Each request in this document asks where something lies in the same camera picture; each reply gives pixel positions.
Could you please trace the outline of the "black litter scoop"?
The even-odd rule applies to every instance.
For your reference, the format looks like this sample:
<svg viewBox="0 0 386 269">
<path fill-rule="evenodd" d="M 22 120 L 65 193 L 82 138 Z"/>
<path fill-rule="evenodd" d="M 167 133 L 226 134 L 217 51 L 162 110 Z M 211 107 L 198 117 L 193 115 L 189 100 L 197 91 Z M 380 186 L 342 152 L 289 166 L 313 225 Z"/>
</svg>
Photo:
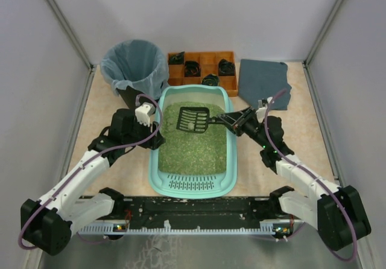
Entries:
<svg viewBox="0 0 386 269">
<path fill-rule="evenodd" d="M 187 133 L 204 133 L 209 125 L 222 125 L 215 123 L 215 117 L 210 116 L 207 107 L 181 107 L 179 110 L 176 129 Z M 194 129 L 189 130 L 188 124 L 193 123 Z"/>
</svg>

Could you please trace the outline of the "teal plastic litter box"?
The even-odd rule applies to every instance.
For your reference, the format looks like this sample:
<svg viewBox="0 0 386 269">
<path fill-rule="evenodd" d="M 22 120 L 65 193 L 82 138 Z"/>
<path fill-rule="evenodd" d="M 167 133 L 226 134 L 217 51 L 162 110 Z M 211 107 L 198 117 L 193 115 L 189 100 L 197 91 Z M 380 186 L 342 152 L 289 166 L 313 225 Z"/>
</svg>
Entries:
<svg viewBox="0 0 386 269">
<path fill-rule="evenodd" d="M 170 86 L 160 97 L 161 111 L 156 113 L 155 119 L 163 124 L 163 113 L 169 105 L 187 101 L 218 105 L 224 110 L 223 113 L 233 111 L 233 104 L 222 87 L 199 84 Z M 164 196 L 190 199 L 224 196 L 233 189 L 237 174 L 236 136 L 228 129 L 227 167 L 221 174 L 181 175 L 162 172 L 159 170 L 159 149 L 150 153 L 149 183 L 156 192 Z"/>
</svg>

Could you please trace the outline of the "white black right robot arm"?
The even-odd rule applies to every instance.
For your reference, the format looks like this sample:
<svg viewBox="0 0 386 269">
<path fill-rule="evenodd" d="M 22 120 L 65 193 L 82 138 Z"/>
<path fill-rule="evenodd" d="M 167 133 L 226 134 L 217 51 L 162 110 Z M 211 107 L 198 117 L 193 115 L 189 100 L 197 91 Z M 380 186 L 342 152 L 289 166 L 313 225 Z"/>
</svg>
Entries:
<svg viewBox="0 0 386 269">
<path fill-rule="evenodd" d="M 293 183 L 270 194 L 277 210 L 294 215 L 315 228 L 327 247 L 338 251 L 369 235 L 372 228 L 359 192 L 341 187 L 302 164 L 283 140 L 280 117 L 258 117 L 263 109 L 248 107 L 213 117 L 210 124 L 222 124 L 236 136 L 247 135 L 262 147 L 262 162 L 275 174 Z"/>
</svg>

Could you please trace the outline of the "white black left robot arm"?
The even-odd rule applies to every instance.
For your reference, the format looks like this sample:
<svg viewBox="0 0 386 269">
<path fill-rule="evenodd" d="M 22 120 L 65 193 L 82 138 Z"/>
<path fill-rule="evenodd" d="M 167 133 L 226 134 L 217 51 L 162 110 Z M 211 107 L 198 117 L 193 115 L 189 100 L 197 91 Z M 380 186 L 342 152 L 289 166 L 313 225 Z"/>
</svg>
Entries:
<svg viewBox="0 0 386 269">
<path fill-rule="evenodd" d="M 114 189 L 101 189 L 85 201 L 79 198 L 96 178 L 135 147 L 156 150 L 164 144 L 162 123 L 150 122 L 141 108 L 117 110 L 111 124 L 90 143 L 71 172 L 37 201 L 27 199 L 22 204 L 19 247 L 39 248 L 54 256 L 85 226 L 123 213 L 124 196 Z"/>
</svg>

